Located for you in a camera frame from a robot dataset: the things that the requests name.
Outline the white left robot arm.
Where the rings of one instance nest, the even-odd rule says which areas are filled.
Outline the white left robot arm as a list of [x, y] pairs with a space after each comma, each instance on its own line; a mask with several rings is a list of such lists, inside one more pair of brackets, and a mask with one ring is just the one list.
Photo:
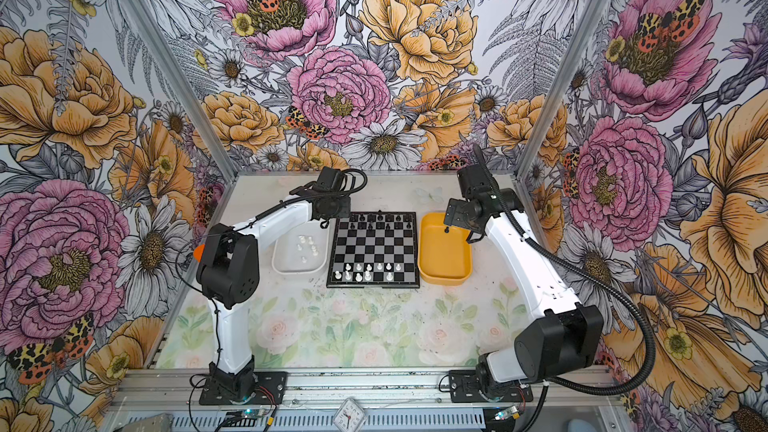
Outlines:
[[255, 358], [248, 341], [248, 300], [260, 283], [260, 253], [292, 229], [351, 215], [351, 196], [368, 184], [365, 172], [323, 167], [319, 176], [276, 205], [234, 226], [212, 226], [194, 253], [196, 282], [209, 301], [216, 340], [204, 390], [235, 404], [257, 393]]

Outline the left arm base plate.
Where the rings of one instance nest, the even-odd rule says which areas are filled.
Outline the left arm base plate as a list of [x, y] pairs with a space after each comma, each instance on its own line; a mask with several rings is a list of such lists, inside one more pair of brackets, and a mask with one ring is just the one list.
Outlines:
[[224, 373], [215, 369], [203, 385], [203, 406], [281, 405], [288, 374], [282, 371]]

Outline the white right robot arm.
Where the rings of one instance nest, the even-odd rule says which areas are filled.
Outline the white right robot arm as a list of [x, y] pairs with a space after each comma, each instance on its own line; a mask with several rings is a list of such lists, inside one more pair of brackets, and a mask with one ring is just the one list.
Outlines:
[[603, 317], [585, 306], [553, 267], [533, 235], [516, 193], [501, 189], [482, 165], [457, 172], [459, 199], [448, 203], [444, 224], [487, 238], [501, 253], [525, 302], [528, 325], [509, 346], [481, 356], [479, 390], [489, 398], [593, 365]]

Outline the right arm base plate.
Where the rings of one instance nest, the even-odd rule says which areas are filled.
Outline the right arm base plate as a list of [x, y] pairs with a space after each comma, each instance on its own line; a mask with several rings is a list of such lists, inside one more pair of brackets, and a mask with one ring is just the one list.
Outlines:
[[496, 382], [484, 370], [450, 370], [448, 393], [453, 403], [528, 403], [533, 400], [530, 387], [517, 380]]

